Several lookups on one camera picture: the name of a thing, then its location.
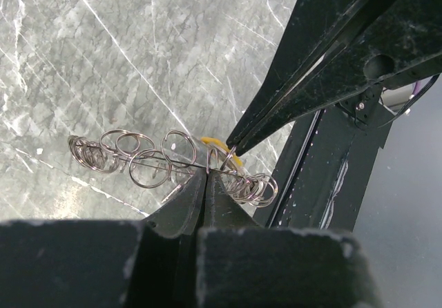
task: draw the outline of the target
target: bolt hole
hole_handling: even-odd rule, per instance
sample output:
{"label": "bolt hole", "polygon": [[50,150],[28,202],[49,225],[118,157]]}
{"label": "bolt hole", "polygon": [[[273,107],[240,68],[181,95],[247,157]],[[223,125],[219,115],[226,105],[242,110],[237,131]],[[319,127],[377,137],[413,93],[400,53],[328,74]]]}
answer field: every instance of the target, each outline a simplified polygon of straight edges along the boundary
{"label": "bolt hole", "polygon": [[393,72],[394,60],[387,55],[374,56],[364,66],[364,74],[368,79],[379,79]]}

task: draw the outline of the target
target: coiled wire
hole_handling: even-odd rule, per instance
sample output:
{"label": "coiled wire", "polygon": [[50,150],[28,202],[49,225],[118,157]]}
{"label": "coiled wire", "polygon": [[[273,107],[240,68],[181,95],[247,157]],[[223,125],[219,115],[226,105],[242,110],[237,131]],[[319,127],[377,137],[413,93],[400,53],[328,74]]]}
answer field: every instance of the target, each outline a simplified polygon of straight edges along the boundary
{"label": "coiled wire", "polygon": [[[112,134],[119,135],[113,146],[109,146],[104,143],[104,138]],[[193,155],[189,162],[172,160],[166,154],[164,143],[171,135],[179,135],[190,144]],[[127,137],[131,137],[136,141],[135,147],[129,151],[121,147],[121,141]],[[140,150],[142,141],[149,144],[150,148]],[[247,175],[241,167],[233,162],[234,148],[227,153],[217,146],[206,145],[205,166],[196,164],[198,152],[195,143],[189,135],[178,130],[169,131],[162,138],[159,148],[156,148],[155,142],[148,136],[122,129],[107,131],[102,134],[98,141],[88,141],[85,137],[71,135],[68,138],[68,145],[73,158],[90,170],[100,173],[113,173],[120,165],[123,166],[122,170],[124,170],[124,167],[128,164],[129,177],[137,186],[145,189],[153,189],[163,185],[167,180],[171,179],[172,172],[192,175],[194,172],[191,168],[205,168],[207,173],[209,171],[216,171],[221,175],[227,193],[240,204],[249,203],[258,208],[268,206],[278,193],[278,185],[270,175],[264,173]],[[146,159],[165,161],[166,166],[153,166],[140,162]],[[156,168],[152,178],[156,177],[159,170],[165,171],[164,177],[157,183],[143,184],[135,179],[133,175],[135,167],[139,165]],[[267,189],[269,189],[270,194],[264,196]]]}

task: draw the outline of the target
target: gray floor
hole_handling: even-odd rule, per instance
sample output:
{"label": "gray floor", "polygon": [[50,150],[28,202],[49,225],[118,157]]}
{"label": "gray floor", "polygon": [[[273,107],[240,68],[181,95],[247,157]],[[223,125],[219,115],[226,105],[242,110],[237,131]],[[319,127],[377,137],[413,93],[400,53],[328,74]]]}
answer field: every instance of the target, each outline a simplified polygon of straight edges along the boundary
{"label": "gray floor", "polygon": [[354,228],[386,307],[441,306],[441,99],[439,80],[394,122]]}
{"label": "gray floor", "polygon": [[[142,218],[170,190],[81,168],[70,134],[225,140],[296,0],[0,0],[0,218]],[[289,127],[244,157],[270,173]]]}

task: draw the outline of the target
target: marble surface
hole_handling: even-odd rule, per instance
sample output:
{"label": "marble surface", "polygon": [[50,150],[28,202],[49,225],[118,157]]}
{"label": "marble surface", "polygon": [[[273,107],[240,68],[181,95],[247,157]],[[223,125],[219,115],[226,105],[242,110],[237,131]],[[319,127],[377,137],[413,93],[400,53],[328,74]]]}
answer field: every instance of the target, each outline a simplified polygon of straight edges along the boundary
{"label": "marble surface", "polygon": [[[101,175],[71,134],[176,128],[225,140],[259,89],[296,0],[0,0],[0,219],[132,218],[166,189]],[[247,153],[270,173],[289,127]]]}

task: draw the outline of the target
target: yellow clip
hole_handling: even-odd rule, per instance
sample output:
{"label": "yellow clip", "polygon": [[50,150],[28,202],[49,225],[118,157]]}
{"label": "yellow clip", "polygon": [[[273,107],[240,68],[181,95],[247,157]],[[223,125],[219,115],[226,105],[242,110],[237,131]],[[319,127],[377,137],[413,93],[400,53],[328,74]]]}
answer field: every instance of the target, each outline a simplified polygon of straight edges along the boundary
{"label": "yellow clip", "polygon": [[[201,141],[204,142],[205,144],[210,144],[210,143],[214,143],[216,144],[218,147],[220,147],[221,149],[223,149],[226,153],[230,152],[229,147],[227,147],[227,145],[222,142],[221,140],[215,139],[214,137],[202,137]],[[238,156],[236,156],[235,154],[233,154],[232,157],[233,161],[235,161],[235,163],[239,166],[242,166],[242,161],[240,160],[240,158]]]}

